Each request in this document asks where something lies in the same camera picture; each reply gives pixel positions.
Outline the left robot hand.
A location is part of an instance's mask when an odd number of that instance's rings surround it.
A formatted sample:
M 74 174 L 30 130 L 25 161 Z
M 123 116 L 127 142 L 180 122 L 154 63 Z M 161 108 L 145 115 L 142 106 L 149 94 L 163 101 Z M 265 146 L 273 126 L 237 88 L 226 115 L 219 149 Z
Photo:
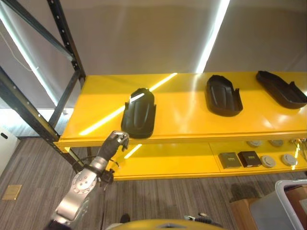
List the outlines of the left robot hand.
M 129 135 L 123 131 L 112 131 L 107 139 L 103 142 L 97 157 L 101 157 L 106 161 L 109 161 L 117 152 L 121 146 L 122 151 L 128 149 Z

